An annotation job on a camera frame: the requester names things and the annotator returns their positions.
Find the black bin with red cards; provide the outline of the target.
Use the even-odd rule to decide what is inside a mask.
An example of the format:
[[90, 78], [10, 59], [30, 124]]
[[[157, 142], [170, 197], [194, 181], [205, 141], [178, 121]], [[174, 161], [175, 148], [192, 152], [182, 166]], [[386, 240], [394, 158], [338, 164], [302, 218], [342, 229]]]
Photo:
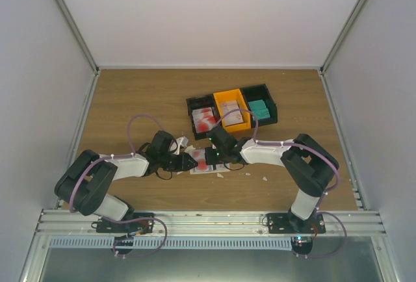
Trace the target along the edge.
[[207, 137], [220, 119], [219, 109], [213, 94], [186, 99], [188, 115], [192, 124], [192, 132], [196, 140]]

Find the black bin with teal cards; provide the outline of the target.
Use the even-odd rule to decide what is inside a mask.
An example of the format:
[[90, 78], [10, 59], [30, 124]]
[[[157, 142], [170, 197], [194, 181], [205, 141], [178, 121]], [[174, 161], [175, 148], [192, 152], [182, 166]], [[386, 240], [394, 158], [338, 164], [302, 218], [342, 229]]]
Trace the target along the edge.
[[257, 116], [258, 126], [278, 122], [278, 108], [266, 84], [244, 87], [241, 92], [248, 110]]

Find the yellow bin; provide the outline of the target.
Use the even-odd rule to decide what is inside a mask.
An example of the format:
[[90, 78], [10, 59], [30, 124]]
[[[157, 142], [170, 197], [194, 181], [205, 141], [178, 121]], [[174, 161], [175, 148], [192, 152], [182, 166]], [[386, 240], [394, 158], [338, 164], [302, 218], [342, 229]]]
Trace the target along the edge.
[[226, 90], [213, 94], [222, 127], [229, 133], [248, 130], [251, 115], [240, 89]]

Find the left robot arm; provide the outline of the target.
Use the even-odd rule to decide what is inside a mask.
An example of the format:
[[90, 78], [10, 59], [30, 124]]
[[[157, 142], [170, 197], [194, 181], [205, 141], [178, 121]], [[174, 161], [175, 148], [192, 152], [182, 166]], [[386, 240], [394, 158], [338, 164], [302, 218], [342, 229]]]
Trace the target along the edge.
[[181, 151], [178, 139], [158, 131], [151, 142], [128, 155], [100, 155], [84, 150], [58, 180], [54, 192], [71, 212], [110, 219], [117, 231], [125, 233], [132, 229], [134, 217], [128, 203], [109, 194], [113, 181], [158, 175], [159, 170], [184, 172], [197, 166], [198, 161]]

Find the beige card holder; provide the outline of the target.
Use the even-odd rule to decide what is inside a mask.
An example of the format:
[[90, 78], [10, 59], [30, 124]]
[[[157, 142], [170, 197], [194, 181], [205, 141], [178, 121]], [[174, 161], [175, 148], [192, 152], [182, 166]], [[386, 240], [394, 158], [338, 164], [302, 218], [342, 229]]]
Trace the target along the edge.
[[223, 164], [208, 165], [205, 159], [204, 149], [194, 149], [191, 150], [189, 154], [198, 163], [197, 167], [189, 171], [191, 175], [205, 173], [222, 173], [229, 171]]

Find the red white credit card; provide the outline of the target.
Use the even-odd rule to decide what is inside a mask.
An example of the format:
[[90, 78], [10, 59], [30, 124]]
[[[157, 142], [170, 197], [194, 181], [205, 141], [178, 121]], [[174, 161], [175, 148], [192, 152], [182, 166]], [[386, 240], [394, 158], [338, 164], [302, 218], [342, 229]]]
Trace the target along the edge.
[[194, 169], [195, 172], [206, 172], [209, 170], [209, 166], [205, 160], [205, 150], [196, 149], [193, 151], [192, 157], [198, 161], [198, 167]]

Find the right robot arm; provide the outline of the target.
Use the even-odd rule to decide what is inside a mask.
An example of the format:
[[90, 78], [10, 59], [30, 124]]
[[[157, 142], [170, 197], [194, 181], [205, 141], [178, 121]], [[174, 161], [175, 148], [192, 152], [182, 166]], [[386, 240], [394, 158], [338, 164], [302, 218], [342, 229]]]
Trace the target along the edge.
[[310, 227], [323, 197], [340, 183], [339, 163], [307, 134], [284, 141], [249, 137], [237, 140], [223, 127], [216, 126], [207, 137], [213, 144], [205, 150], [208, 165], [269, 164], [288, 171], [298, 187], [287, 213], [288, 226], [295, 233], [303, 233]]

